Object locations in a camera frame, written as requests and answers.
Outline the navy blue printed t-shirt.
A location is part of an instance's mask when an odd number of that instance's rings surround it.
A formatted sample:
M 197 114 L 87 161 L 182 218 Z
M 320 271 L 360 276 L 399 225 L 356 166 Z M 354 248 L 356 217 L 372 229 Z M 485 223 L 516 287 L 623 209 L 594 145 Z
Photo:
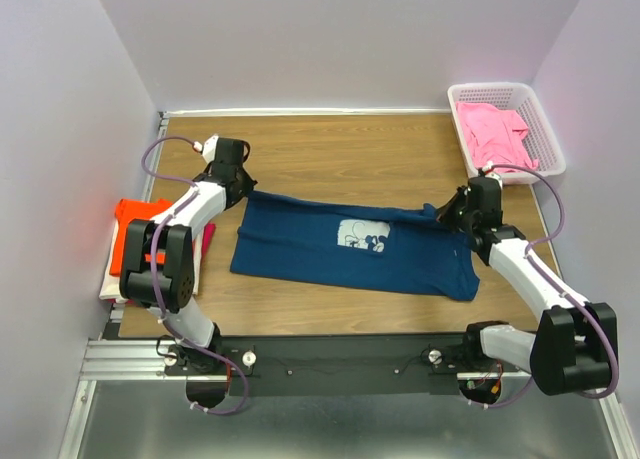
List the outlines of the navy blue printed t-shirt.
M 416 210 L 249 196 L 230 270 L 272 279 L 418 295 L 475 298 L 466 238 Z

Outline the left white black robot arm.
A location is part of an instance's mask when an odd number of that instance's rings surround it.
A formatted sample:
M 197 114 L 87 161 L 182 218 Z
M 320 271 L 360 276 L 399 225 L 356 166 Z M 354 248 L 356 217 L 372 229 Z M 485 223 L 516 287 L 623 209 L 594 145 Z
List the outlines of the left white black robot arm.
M 119 278 L 120 294 L 150 310 L 176 343 L 187 361 L 201 374 L 214 372 L 229 360 L 216 344 L 219 327 L 200 310 L 195 299 L 193 245 L 214 218 L 247 197 L 257 182 L 245 169 L 251 146 L 245 140 L 213 135 L 204 142 L 182 137 L 200 155 L 204 170 L 193 179 L 143 170 L 156 179 L 181 182 L 186 192 L 150 219 L 134 219 L 127 228 Z

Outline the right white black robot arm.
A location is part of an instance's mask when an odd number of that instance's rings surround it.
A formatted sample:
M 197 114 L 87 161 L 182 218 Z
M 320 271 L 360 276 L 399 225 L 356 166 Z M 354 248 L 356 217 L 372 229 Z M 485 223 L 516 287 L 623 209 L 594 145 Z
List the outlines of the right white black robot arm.
M 612 394 L 619 382 L 617 316 L 570 288 L 536 254 L 519 229 L 503 221 L 502 185 L 482 172 L 437 211 L 439 223 L 465 234 L 482 262 L 498 272 L 538 320 L 535 332 L 503 321 L 467 327 L 460 358 L 480 371 L 494 360 L 517 367 L 548 396 Z

